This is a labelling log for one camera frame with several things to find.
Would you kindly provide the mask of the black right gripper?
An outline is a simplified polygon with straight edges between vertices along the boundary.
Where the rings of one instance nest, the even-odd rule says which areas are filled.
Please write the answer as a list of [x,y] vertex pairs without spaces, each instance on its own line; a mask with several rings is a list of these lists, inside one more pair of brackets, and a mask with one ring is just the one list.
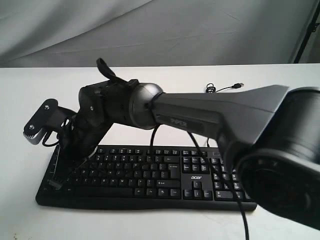
[[74,117],[71,123],[71,127],[64,129],[60,138],[56,173],[51,172],[48,178],[48,184],[55,190],[63,187],[66,175],[72,169],[94,154],[102,138],[110,129],[109,120],[94,125],[84,117]]

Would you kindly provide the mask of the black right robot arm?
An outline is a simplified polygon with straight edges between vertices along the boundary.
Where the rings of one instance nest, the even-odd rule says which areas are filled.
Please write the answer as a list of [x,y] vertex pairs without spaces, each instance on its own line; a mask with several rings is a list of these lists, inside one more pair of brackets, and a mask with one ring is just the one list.
[[[79,91],[78,112],[55,106],[53,180],[39,204],[89,210],[250,211],[320,227],[320,91],[271,85],[242,92],[164,93],[120,78]],[[102,146],[113,124],[167,125],[216,141],[198,145]],[[215,154],[219,159],[214,161]]]

